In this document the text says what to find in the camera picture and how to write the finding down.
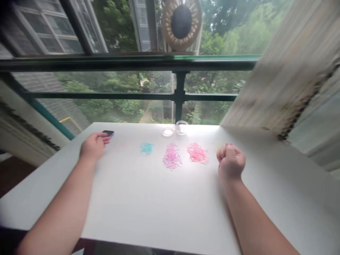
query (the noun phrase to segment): rubber band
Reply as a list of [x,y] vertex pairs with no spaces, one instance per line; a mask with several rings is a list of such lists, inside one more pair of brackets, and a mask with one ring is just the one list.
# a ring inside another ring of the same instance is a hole
[[141,153],[148,156],[153,151],[153,143],[141,143]]
[[163,162],[167,168],[171,169],[171,171],[182,165],[182,159],[178,153],[178,147],[175,143],[170,143],[166,148]]
[[191,143],[187,147],[187,152],[190,155],[189,159],[191,162],[198,162],[204,165],[208,164],[208,151],[203,150],[198,143]]

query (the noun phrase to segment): metal railing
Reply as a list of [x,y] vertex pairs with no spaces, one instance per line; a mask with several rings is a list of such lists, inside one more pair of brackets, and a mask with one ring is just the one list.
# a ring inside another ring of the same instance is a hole
[[[175,119],[182,118],[185,101],[234,101],[236,94],[186,93],[184,83],[190,71],[241,71],[252,70],[259,56],[58,56],[48,58],[20,58],[0,60],[0,77],[28,103],[46,117],[46,109],[36,98],[73,99],[127,99],[127,100],[171,100],[176,104]],[[30,92],[15,78],[12,72],[59,72],[59,71],[172,71],[176,74],[174,93],[74,93],[74,92]],[[47,118],[68,138],[73,135],[53,116]]]

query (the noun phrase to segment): plastic container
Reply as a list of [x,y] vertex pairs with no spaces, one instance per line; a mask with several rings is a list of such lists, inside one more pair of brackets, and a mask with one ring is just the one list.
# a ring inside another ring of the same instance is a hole
[[177,121],[176,133],[179,135],[186,135],[188,131],[188,123],[184,120]]
[[162,135],[163,136],[172,136],[174,134],[174,130],[170,127],[166,127],[165,129],[163,129]]

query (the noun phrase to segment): fist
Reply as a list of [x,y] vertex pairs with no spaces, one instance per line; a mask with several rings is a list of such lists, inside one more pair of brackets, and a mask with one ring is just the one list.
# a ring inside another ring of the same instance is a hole
[[110,142],[107,133],[93,133],[81,145],[80,157],[98,160],[104,153],[104,147]]
[[232,143],[226,143],[218,152],[219,176],[222,180],[241,178],[245,155]]

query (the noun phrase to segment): black phone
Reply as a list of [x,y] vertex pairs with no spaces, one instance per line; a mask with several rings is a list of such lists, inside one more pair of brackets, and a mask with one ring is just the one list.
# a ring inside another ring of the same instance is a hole
[[110,137],[110,136],[113,136],[114,131],[104,130],[102,133],[107,133],[107,136],[106,136],[106,137]]

